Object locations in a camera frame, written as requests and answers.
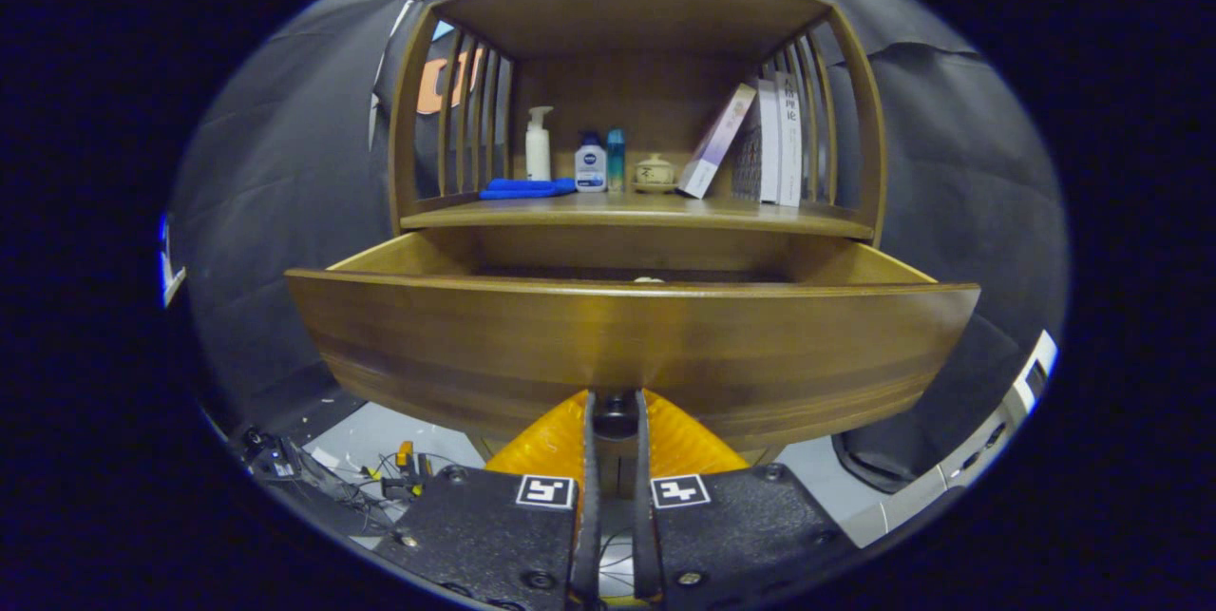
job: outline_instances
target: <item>wooden cabinet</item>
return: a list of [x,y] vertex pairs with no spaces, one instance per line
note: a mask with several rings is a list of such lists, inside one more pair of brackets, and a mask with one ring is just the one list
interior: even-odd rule
[[[979,286],[938,284],[877,250],[882,108],[860,43],[833,5],[417,5],[427,7],[390,133],[399,235],[326,270],[287,274],[343,386],[466,431],[486,452],[574,391],[649,387],[754,460],[916,403]],[[432,189],[417,181],[426,168],[415,108],[439,21],[455,28],[452,58],[465,49],[484,60],[441,80],[439,196],[423,198],[418,191]],[[820,26],[846,60],[861,128],[855,209],[837,204],[831,84],[811,35]],[[804,122],[811,176],[800,208],[731,198],[730,161],[700,201],[636,192],[477,200],[491,175],[520,178],[533,105],[556,108],[546,118],[554,176],[570,174],[585,128],[625,129],[629,166],[652,151],[682,166],[731,88],[773,68],[795,73],[803,100],[827,114]],[[499,82],[510,84],[503,101]]]

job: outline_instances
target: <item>blue cloth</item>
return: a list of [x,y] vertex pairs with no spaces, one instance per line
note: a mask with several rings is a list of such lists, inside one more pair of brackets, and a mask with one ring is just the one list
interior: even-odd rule
[[512,179],[494,179],[490,186],[479,194],[482,200],[516,200],[527,197],[554,197],[573,194],[574,179],[554,179],[552,181],[516,181]]

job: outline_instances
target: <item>blue bottle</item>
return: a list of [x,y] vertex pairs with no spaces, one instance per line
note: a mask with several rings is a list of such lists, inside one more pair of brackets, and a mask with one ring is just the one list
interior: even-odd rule
[[608,192],[625,190],[625,131],[608,131]]

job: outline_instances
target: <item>small jar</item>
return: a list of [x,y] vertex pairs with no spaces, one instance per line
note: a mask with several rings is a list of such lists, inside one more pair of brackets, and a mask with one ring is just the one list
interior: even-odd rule
[[638,162],[634,168],[634,183],[636,184],[674,184],[676,183],[676,168],[670,162],[654,152],[651,157]]

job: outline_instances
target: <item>black fabric backdrop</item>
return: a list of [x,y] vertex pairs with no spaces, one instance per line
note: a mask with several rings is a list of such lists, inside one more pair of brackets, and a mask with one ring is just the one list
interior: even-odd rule
[[169,204],[216,380],[257,420],[320,360],[283,281],[390,234],[370,91],[405,0],[319,0],[231,78],[182,157]]
[[[939,280],[983,286],[975,316],[924,398],[841,438],[860,461],[911,478],[991,413],[1043,329],[1062,332],[1064,208],[1046,147],[976,49],[913,0],[831,1],[873,62],[886,118],[882,250]],[[389,38],[404,4],[317,1],[233,75],[182,162],[169,209],[174,264],[188,269],[218,381],[254,420],[272,415],[285,396],[316,389],[305,381],[316,379],[320,357],[282,271],[325,267],[390,236],[388,116],[417,10],[406,10]],[[428,60],[446,57],[451,38],[437,39]],[[856,116],[833,44],[824,60],[849,203]],[[418,119],[421,181],[434,179],[435,122]]]

